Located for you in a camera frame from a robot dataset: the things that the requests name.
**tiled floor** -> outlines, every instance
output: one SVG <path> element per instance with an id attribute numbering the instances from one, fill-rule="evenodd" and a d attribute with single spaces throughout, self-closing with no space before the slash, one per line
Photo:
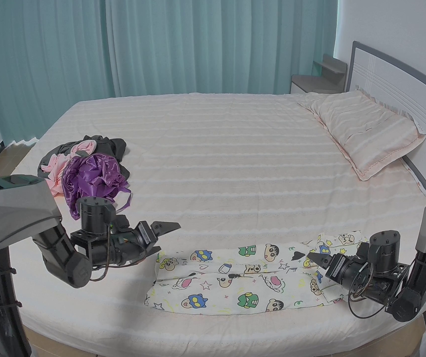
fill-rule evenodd
<path id="1" fill-rule="evenodd" d="M 4 149 L 0 154 L 0 176 L 11 174 L 30 149 L 31 146 L 22 144 Z M 419 343 L 424 330 L 424 320 L 421 316 L 407 326 L 378 340 L 350 352 L 329 357 L 406 357 Z M 60 344 L 27 328 L 26 334 L 31 344 L 37 348 L 39 357 L 95 357 L 94 354 Z"/>

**striped bed sheet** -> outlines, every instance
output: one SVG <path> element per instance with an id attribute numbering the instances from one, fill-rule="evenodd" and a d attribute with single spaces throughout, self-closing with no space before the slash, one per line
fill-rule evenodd
<path id="1" fill-rule="evenodd" d="M 426 198 L 402 163 L 359 181 L 302 95 L 179 94 L 80 102 L 39 140 L 14 173 L 36 174 L 55 146 L 84 135 L 123 138 L 131 206 L 140 220 L 175 221 L 169 250 L 305 241 L 318 233 L 401 233 L 412 262 Z M 63 197 L 67 232 L 79 229 Z M 350 350 L 400 326 L 389 314 L 354 318 L 346 303 L 274 313 L 190 316 L 144 305 L 155 258 L 111 269 L 72 289 L 51 276 L 31 240 L 11 247 L 25 325 L 56 341 L 109 357 L 321 356 Z M 375 309 L 357 304 L 363 314 Z"/>

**mattress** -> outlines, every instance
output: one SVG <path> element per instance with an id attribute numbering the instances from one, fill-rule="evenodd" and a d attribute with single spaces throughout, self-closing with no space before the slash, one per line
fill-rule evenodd
<path id="1" fill-rule="evenodd" d="M 236 248 L 273 239 L 305 241 L 321 232 L 401 233 L 411 263 L 426 198 L 399 160 L 368 181 L 310 112 L 301 95 L 181 94 L 80 102 L 39 140 L 14 173 L 36 174 L 55 146 L 84 135 L 123 138 L 131 172 L 131 225 L 175 221 L 167 249 Z M 79 221 L 56 202 L 68 233 Z M 10 248 L 25 325 L 56 341 L 107 357 L 321 356 L 356 348 L 403 326 L 380 313 L 353 317 L 346 303 L 238 316 L 163 312 L 143 304 L 155 257 L 111 269 L 73 289 L 50 275 L 27 239 Z M 357 303 L 359 314 L 377 308 Z"/>

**purple satin garment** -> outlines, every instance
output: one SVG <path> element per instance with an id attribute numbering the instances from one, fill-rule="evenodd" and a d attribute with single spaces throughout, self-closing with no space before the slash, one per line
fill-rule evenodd
<path id="1" fill-rule="evenodd" d="M 121 175 L 119 163 L 114 157 L 95 153 L 88 157 L 75 156 L 62 174 L 62 190 L 72 218 L 79 219 L 76 202 L 81 197 L 103 197 L 114 202 L 119 191 L 130 193 L 128 182 Z M 118 211 L 130 205 L 127 203 Z"/>

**pillow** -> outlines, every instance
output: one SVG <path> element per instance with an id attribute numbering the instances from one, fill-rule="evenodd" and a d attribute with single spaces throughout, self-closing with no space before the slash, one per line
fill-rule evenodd
<path id="1" fill-rule="evenodd" d="M 362 90 L 341 94 L 308 93 L 298 102 L 311 111 L 362 181 L 424 141 L 412 116 Z"/>

